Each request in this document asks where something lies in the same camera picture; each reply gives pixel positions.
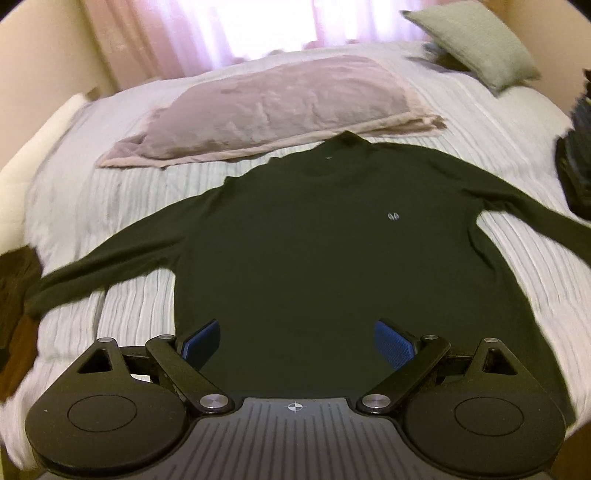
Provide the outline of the black long-sleeve sweater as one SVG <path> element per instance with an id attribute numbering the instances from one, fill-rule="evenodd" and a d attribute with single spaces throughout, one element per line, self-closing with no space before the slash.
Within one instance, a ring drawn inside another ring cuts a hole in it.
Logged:
<path id="1" fill-rule="evenodd" d="M 512 269 L 478 226 L 509 213 L 583 260 L 588 227 L 444 152 L 342 133 L 273 158 L 119 231 L 42 277 L 40 318 L 96 290 L 164 268 L 184 339 L 217 321 L 201 368 L 233 397 L 358 398 L 390 367 L 374 330 L 389 319 L 468 355 L 501 339 L 560 407 L 566 381 Z"/>

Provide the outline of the stack of dark folded clothes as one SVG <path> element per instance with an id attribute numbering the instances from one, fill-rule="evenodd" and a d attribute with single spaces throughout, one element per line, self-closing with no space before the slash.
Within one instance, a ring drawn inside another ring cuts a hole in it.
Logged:
<path id="1" fill-rule="evenodd" d="M 590 70 L 584 69 L 585 90 L 570 110 L 572 126 L 555 141 L 555 167 L 569 209 L 591 216 Z"/>

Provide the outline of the brown garment at bed edge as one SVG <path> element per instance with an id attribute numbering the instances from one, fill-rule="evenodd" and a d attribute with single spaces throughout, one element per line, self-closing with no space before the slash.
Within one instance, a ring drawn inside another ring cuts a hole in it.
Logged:
<path id="1" fill-rule="evenodd" d="M 1 255 L 1 401 L 12 397 L 38 355 L 38 322 L 24 313 L 27 290 L 41 277 L 36 251 Z"/>

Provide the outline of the white striped bedspread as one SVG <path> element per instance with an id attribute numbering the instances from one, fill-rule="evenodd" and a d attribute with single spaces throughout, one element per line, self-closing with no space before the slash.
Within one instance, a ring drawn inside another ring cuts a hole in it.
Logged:
<path id="1" fill-rule="evenodd" d="M 404 76 L 441 115 L 442 132 L 411 143 L 442 150 L 492 172 L 561 214 L 568 213 L 554 169 L 554 141 L 568 117 L 526 86 L 491 93 L 468 73 L 428 61 L 419 42 L 354 45 Z M 252 161 L 183 164 L 166 169 L 102 169 L 97 159 L 146 126 L 195 78 L 154 81 L 85 106 L 40 165 L 28 191 L 25 239 L 46 270 L 90 252 L 127 225 L 183 198 L 221 185 Z M 495 242 L 526 293 L 565 376 L 575 427 L 590 420 L 590 270 L 577 256 L 506 213 L 484 213 L 479 226 Z M 40 323 L 38 357 L 1 405 L 1 443 L 21 470 L 36 463 L 25 416 L 40 394 L 95 339 L 140 344 L 173 328 L 173 286 L 165 270 L 99 292 L 49 313 Z"/>

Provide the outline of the mauve folded blanket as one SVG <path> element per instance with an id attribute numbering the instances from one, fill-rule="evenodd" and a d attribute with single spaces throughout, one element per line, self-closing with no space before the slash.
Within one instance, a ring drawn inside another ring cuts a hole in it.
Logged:
<path id="1" fill-rule="evenodd" d="M 103 154 L 100 168 L 233 161 L 321 142 L 343 131 L 406 135 L 444 129 L 401 75 L 338 55 L 200 83 L 157 109 L 145 129 Z"/>

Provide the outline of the pink sheer curtain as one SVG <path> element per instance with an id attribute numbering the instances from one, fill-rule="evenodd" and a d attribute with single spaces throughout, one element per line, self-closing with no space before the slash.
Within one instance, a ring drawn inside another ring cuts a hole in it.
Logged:
<path id="1" fill-rule="evenodd" d="M 403 17 L 427 1 L 85 1 L 119 89 L 199 75 L 277 52 L 422 40 Z"/>

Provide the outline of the green textured pillow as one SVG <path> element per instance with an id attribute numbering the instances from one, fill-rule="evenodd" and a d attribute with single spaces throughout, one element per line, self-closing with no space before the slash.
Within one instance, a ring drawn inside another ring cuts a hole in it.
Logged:
<path id="1" fill-rule="evenodd" d="M 517 35 L 478 1 L 403 10 L 401 15 L 468 67 L 495 94 L 541 78 L 533 56 Z"/>

